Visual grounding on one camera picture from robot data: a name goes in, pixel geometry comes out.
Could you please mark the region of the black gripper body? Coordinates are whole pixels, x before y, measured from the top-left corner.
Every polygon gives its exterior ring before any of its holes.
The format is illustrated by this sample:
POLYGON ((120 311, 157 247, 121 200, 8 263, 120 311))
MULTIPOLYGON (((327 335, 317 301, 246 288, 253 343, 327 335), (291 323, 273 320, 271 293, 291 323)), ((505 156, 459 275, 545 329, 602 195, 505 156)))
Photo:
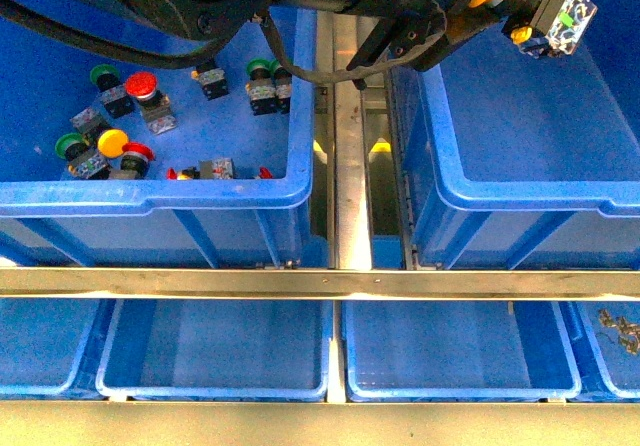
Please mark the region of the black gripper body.
POLYGON ((451 55, 480 32, 480 11, 472 0, 344 0, 346 14, 378 19, 373 32, 348 64, 349 70, 372 68, 385 51, 425 71, 451 55))

